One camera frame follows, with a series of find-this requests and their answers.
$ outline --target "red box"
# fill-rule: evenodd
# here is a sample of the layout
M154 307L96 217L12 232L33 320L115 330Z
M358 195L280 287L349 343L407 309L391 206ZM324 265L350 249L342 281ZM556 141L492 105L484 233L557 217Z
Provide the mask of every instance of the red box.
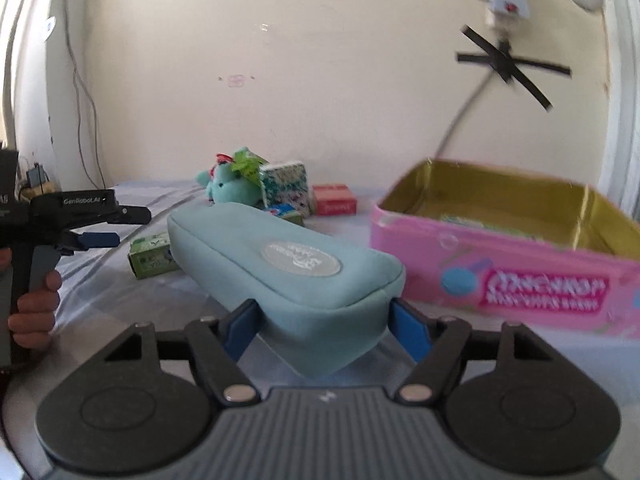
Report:
M355 215L358 201L344 184L312 186L316 214L320 216Z

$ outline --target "green plush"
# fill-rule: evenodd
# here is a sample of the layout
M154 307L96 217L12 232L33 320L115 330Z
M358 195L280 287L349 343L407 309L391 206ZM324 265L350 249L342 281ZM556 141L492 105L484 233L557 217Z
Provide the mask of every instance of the green plush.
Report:
M247 180L253 182L256 186L260 186L260 166L266 163L267 161L261 156L250 152L249 148L244 146L234 153L231 169L239 171Z
M217 204L238 202L255 206L262 199L262 191L239 171L231 169L231 162L222 160L212 170L203 171L196 181L206 188L207 198Z

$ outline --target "green box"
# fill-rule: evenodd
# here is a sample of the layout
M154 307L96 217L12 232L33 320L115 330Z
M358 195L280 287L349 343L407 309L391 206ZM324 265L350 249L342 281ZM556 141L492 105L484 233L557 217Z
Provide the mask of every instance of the green box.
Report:
M180 269L171 256L167 232L133 240L129 247L129 263L139 280Z

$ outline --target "black circular pad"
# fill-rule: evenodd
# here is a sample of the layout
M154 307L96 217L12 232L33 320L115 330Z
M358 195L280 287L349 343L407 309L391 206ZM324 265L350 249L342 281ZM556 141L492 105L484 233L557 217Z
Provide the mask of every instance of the black circular pad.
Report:
M176 460L204 436L209 401L159 367L80 368L41 403L36 425L50 456L90 475L125 475Z
M461 384L445 406L451 432L476 458L513 473L588 468L613 443L620 413L590 380L563 371L495 371Z

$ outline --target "bed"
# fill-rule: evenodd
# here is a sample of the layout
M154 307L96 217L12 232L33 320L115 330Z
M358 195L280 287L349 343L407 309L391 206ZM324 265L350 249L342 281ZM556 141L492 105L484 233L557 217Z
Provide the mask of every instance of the bed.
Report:
M369 241L369 211L376 190L355 190L359 212L353 217L311 218L306 225L355 244ZM120 203L147 206L153 215L148 226L110 226L119 232L119 248L91 250L63 258L58 270L64 278L62 302L52 348L29 374L10 385L2 415L16 455L33 479L50 471L34 430L39 402L79 364L134 322L151 321L156 330L179 330L190 320L219 316L216 304L180 270L136 280L127 261L130 241L143 234L166 230L168 213L193 200L204 200L203 191L189 182L141 182L116 187ZM93 226L88 230L101 230ZM420 305L427 314L440 316L445 309ZM496 330L501 320L462 314L476 328ZM640 480L640 341L617 340L548 328L534 329L606 389L622 410L622 430L606 463L618 480ZM241 368L265 394L270 386L324 384L379 384L395 388L408 374L412 362L391 338L331 377L307 381L284 365L259 340L240 361ZM477 363L468 374L488 369ZM165 371L192 380L188 365L163 362ZM23 471L0 443L0 479L22 480Z

